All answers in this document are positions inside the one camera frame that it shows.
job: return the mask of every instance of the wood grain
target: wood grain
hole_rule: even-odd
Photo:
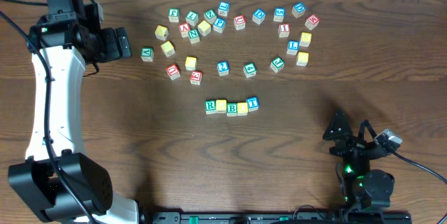
[[[221,0],[97,0],[103,27],[126,27],[134,57],[101,64],[82,85],[82,132],[91,158],[110,173],[114,189],[150,209],[184,211],[292,211],[301,204],[335,207],[339,193],[330,156],[321,139],[335,108],[352,127],[369,119],[377,131],[402,135],[402,155],[447,175],[447,0],[225,0],[231,4],[223,34],[212,32],[191,45],[169,23],[168,9],[182,18],[216,8]],[[291,6],[302,1],[305,17],[321,19],[312,31],[309,64],[295,66],[288,40],[297,40],[305,18]],[[276,6],[287,9],[289,38],[278,38]],[[261,26],[256,8],[267,12]],[[25,31],[47,12],[43,7],[0,3]],[[231,18],[245,15],[236,31]],[[154,30],[170,29],[176,54],[163,56]],[[153,63],[139,57],[152,46]],[[186,56],[198,57],[202,84],[189,84]],[[286,67],[275,74],[277,55]],[[226,60],[230,75],[219,77]],[[247,80],[244,63],[256,77]],[[165,67],[177,63],[171,82]],[[0,223],[35,223],[36,218],[7,182],[9,165],[23,161],[33,123],[34,70],[24,41],[0,21]],[[203,102],[258,96],[261,108],[247,117],[205,115]],[[372,162],[393,174],[392,210],[408,211],[414,223],[434,223],[447,209],[447,188],[432,175],[394,157]]]

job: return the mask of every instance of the letter on block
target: letter on block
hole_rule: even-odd
[[[234,19],[234,24],[236,30],[244,29],[245,28],[245,17],[243,15],[238,15]]]
[[[157,37],[157,39],[166,40],[168,38],[168,35],[169,35],[168,28],[163,27],[161,25],[156,27],[155,37]]]
[[[195,26],[198,23],[198,13],[189,11],[188,15],[186,16],[186,22],[191,26]]]
[[[141,50],[141,59],[143,61],[154,61],[154,51],[151,47],[143,47]]]
[[[295,18],[299,18],[300,16],[303,16],[306,11],[306,6],[302,3],[297,3],[292,7],[292,15]]]
[[[253,13],[253,22],[257,23],[257,24],[261,24],[265,19],[265,12],[264,10],[261,10],[260,8],[258,8],[254,13]]]
[[[298,52],[298,56],[296,57],[296,65],[306,66],[308,61],[309,61],[309,53]]]
[[[200,42],[200,36],[198,35],[197,29],[193,29],[193,30],[189,31],[188,35],[189,35],[189,41],[191,42],[191,44]]]
[[[226,3],[225,1],[221,1],[219,4],[219,9],[217,10],[217,13],[221,16],[228,16],[228,11],[230,11],[230,4]]]
[[[312,39],[311,33],[302,32],[300,39],[300,46],[309,47],[311,39]]]
[[[198,31],[202,34],[202,36],[207,36],[211,32],[211,25],[207,23],[207,21],[202,21],[198,26]]]
[[[161,50],[163,50],[163,53],[166,55],[166,57],[170,57],[175,53],[174,46],[172,43],[170,43],[170,41],[162,44]]]
[[[280,70],[282,70],[282,68],[284,68],[284,60],[281,59],[281,57],[277,57],[273,59],[270,67],[275,73],[278,73]]]
[[[217,32],[219,32],[219,33],[222,33],[222,32],[224,32],[224,29],[225,29],[225,20],[224,19],[221,19],[221,18],[217,18],[216,19],[216,22],[214,22],[214,24],[213,24],[213,29],[214,29],[214,31],[217,31]]]
[[[286,9],[285,8],[275,8],[273,21],[275,21],[275,22],[282,22],[282,20],[284,20],[284,16],[285,15],[286,15]]]
[[[166,68],[166,72],[171,80],[174,80],[178,77],[180,77],[180,71],[179,68],[175,64],[169,66]]]
[[[253,111],[259,109],[259,103],[258,103],[257,97],[248,98],[247,104],[249,106],[249,112],[253,112]]]
[[[180,10],[178,8],[169,9],[169,22],[180,22]]]
[[[205,111],[207,114],[216,113],[216,101],[215,100],[206,101],[205,102]]]
[[[316,15],[311,15],[307,18],[305,25],[308,29],[312,30],[316,27],[316,25],[318,25],[319,22],[320,19]]]
[[[287,45],[287,54],[292,54],[295,56],[298,53],[298,48],[300,43],[297,41],[290,40]]]
[[[185,37],[188,37],[188,32],[190,32],[191,27],[189,26],[189,24],[184,23],[184,24],[179,25],[179,30],[180,30],[182,37],[185,38]]]

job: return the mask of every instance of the wooden block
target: wooden block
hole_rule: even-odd
[[[273,21],[282,22],[284,20],[284,16],[286,15],[285,8],[275,8]]]
[[[211,25],[207,21],[202,21],[199,25],[197,25],[197,28],[202,36],[207,36],[207,34],[211,32]]]
[[[284,60],[281,59],[281,57],[277,57],[273,59],[270,67],[275,73],[278,73],[280,70],[282,70],[282,68],[284,68],[284,64]]]
[[[155,36],[160,40],[166,40],[168,38],[169,31],[168,28],[161,25],[156,27]]]
[[[306,66],[308,61],[309,61],[309,53],[298,52],[298,56],[296,57],[296,65]]]
[[[237,116],[237,103],[227,103],[226,104],[226,115],[228,117]]]
[[[154,61],[154,50],[151,47],[143,47],[141,50],[141,59],[143,61]]]
[[[249,112],[253,112],[259,109],[259,102],[257,97],[247,98],[247,104],[249,106]]]
[[[288,37],[291,33],[291,25],[290,24],[280,24],[278,28],[279,37]]]
[[[216,100],[216,111],[217,113],[225,113],[226,112],[226,100]]]
[[[200,71],[191,72],[191,77],[189,78],[192,84],[200,85],[202,82],[202,73]]]
[[[184,62],[184,66],[186,67],[186,70],[196,70],[197,58],[187,57],[186,61]]]
[[[219,76],[228,75],[230,72],[230,67],[228,66],[227,61],[222,61],[217,63],[217,72]]]
[[[219,8],[217,9],[217,13],[221,16],[228,16],[228,11],[230,11],[230,4],[225,2],[225,1],[221,1],[221,3],[219,4]]]
[[[222,32],[224,32],[224,29],[225,29],[225,20],[224,19],[222,19],[222,18],[217,18],[216,19],[216,22],[214,22],[214,24],[213,24],[213,29],[214,29],[214,31],[217,31],[217,32],[219,32],[219,33],[222,33]]]
[[[191,44],[200,42],[200,36],[198,35],[197,29],[188,31],[188,35],[189,35],[189,41],[191,42]]]
[[[290,40],[287,45],[287,54],[295,56],[298,53],[299,44],[297,41]]]
[[[308,29],[312,30],[316,27],[316,25],[318,25],[319,22],[320,19],[316,15],[311,15],[307,18],[305,25]]]
[[[189,11],[188,15],[186,16],[186,22],[191,26],[195,26],[198,23],[198,13]]]
[[[253,20],[253,22],[255,22],[257,24],[261,24],[265,20],[265,12],[264,12],[264,10],[261,10],[260,8],[258,8],[253,13],[252,20]]]
[[[303,16],[306,11],[306,6],[302,3],[297,3],[292,7],[292,15],[295,18],[299,18],[300,16]]]
[[[240,29],[244,29],[245,28],[245,17],[243,15],[238,15],[237,17],[235,17],[234,21],[234,25],[236,30],[240,30]]]
[[[216,110],[216,101],[208,100],[205,102],[205,111],[207,114],[214,114],[217,112]]]
[[[179,30],[183,38],[188,37],[188,32],[191,30],[191,27],[188,23],[184,23],[179,25]]]
[[[309,47],[311,39],[312,39],[311,33],[302,32],[300,38],[300,46]]]
[[[214,24],[214,22],[216,22],[217,15],[212,9],[205,12],[203,16],[205,17],[205,21],[207,21],[209,24]]]
[[[169,9],[169,22],[180,22],[180,10],[178,8]]]
[[[170,41],[162,44],[161,50],[163,50],[163,53],[166,55],[166,57],[170,57],[175,53],[174,46],[172,43],[170,43]]]
[[[244,74],[246,78],[253,77],[256,75],[256,67],[254,63],[244,65]]]
[[[174,80],[174,79],[180,77],[179,68],[175,64],[167,67],[166,72],[171,80]]]

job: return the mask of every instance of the black cable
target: black cable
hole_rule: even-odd
[[[310,208],[312,208],[312,209],[313,209],[313,210],[320,216],[320,218],[321,218],[322,220],[325,219],[325,218],[320,214],[320,212],[319,212],[318,210],[316,210],[316,208],[315,208],[314,206],[306,204],[306,205],[302,205],[301,207],[298,207],[298,209],[296,209],[295,213],[293,213],[293,219],[294,219],[294,220],[298,217],[297,214],[300,212],[301,208],[303,208],[303,207],[310,207]]]
[[[410,164],[412,164],[412,165],[414,165],[416,167],[419,167],[420,169],[422,169],[422,170],[424,170],[426,172],[429,172],[430,174],[432,174],[433,176],[435,176],[436,178],[442,180],[445,184],[447,184],[447,179],[446,178],[442,177],[440,174],[438,174],[437,172],[431,170],[430,168],[425,167],[424,165],[421,165],[419,163],[416,163],[416,162],[412,161],[411,159],[405,158],[405,157],[403,157],[402,155],[398,154],[397,152],[395,152],[393,150],[389,150],[389,152],[394,154],[396,157],[400,158],[401,160],[403,160],[403,161],[405,161],[407,163],[410,163]],[[447,213],[444,214],[444,217],[442,217],[442,219],[440,221],[438,221],[438,224],[442,224],[446,220],[447,220]]]
[[[12,3],[33,5],[33,6],[48,6],[48,3],[40,3],[40,2],[33,2],[33,1],[20,1],[20,0],[0,0],[0,1],[7,1],[7,2],[12,2]]]
[[[85,206],[84,202],[79,198],[79,196],[75,193],[75,191],[71,188],[71,186],[68,184],[67,180],[65,180],[64,175],[61,173],[63,172],[60,167],[56,164],[56,161],[54,160],[54,156],[51,149],[51,137],[50,137],[50,96],[51,96],[51,72],[47,65],[47,62],[43,58],[42,54],[39,52],[38,48],[33,44],[33,42],[29,39],[29,37],[23,32],[21,28],[16,25],[7,15],[5,15],[0,10],[0,16],[9,23],[28,43],[28,45],[32,48],[32,50],[37,54],[37,57],[42,63],[42,66],[45,70],[45,83],[47,84],[46,90],[45,90],[45,108],[44,108],[44,116],[43,116],[43,132],[44,132],[44,141],[45,146],[47,147],[48,157],[50,158],[51,166],[56,173],[56,175],[59,177],[59,180],[61,181],[64,188],[71,194],[73,199],[79,204],[80,208],[84,211],[87,218],[90,220],[91,224],[96,224],[95,219],[93,218],[92,214],[88,210],[88,208]]]

